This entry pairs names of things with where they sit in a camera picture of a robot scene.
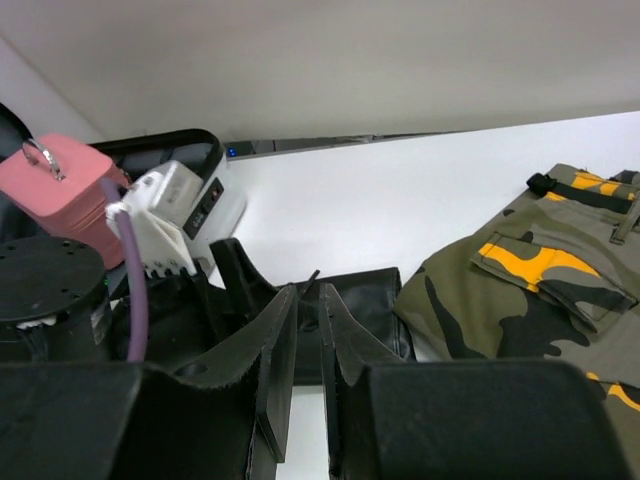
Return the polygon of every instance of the metal handle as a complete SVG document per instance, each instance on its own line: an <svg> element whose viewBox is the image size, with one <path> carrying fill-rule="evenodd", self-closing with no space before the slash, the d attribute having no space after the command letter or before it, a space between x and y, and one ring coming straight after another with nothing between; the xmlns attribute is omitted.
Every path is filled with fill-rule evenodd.
<svg viewBox="0 0 640 480"><path fill-rule="evenodd" d="M51 154L51 152L47 150L47 148L44 145L34 140L33 138L30 138L29 140L25 140L22 143L22 152L24 153L24 156L27 157L27 161L31 165L36 165L37 163L39 163L38 159L35 157L33 152L29 151L30 150L29 147L33 147L36 150L38 150L38 152L40 152L40 154L45 158L45 160L49 163L49 166L51 167L51 172L53 173L53 176L56 178L56 180L64 180L65 176L60 171L60 165L58 165L58 162L56 161L56 159L53 158L53 155Z"/></svg>

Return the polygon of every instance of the camouflage clothing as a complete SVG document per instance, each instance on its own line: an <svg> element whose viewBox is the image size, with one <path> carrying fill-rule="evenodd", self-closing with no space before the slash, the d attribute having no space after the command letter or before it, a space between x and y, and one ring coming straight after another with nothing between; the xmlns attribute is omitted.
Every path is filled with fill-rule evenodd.
<svg viewBox="0 0 640 480"><path fill-rule="evenodd" d="M640 477L640 174L612 181L557 165L548 176L557 188L525 192L425 260L396 313L443 358L543 356L581 368ZM600 200L612 208L590 203Z"/></svg>

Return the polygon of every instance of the white table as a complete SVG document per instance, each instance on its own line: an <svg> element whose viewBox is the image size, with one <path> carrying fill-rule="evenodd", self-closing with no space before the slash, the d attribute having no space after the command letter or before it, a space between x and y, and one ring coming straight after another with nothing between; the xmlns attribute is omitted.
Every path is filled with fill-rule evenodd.
<svg viewBox="0 0 640 480"><path fill-rule="evenodd" d="M394 265L406 281L559 162L604 176L640 170L640 112L238 160L249 205L234 236L276 285L316 268ZM328 478L323 402L321 387L294 389L278 480Z"/></svg>

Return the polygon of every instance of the olive green fabric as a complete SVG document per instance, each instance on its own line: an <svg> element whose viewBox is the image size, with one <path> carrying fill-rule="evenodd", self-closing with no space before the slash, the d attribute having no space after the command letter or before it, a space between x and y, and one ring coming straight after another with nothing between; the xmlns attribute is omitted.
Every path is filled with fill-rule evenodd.
<svg viewBox="0 0 640 480"><path fill-rule="evenodd" d="M640 477L640 227L612 241L638 211L640 174L605 180L556 165L548 175L628 200L629 213L527 191L425 260L395 310L443 358L546 357L581 368Z"/></svg>

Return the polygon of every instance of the black buckle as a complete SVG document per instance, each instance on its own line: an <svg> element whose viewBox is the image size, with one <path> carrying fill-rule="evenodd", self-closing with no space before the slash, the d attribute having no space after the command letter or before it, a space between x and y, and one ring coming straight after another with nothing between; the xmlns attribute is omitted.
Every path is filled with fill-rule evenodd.
<svg viewBox="0 0 640 480"><path fill-rule="evenodd" d="M527 180L529 190L541 197L552 191L557 184L558 181L555 178L551 178L549 175L542 175L541 173L536 173Z"/></svg>

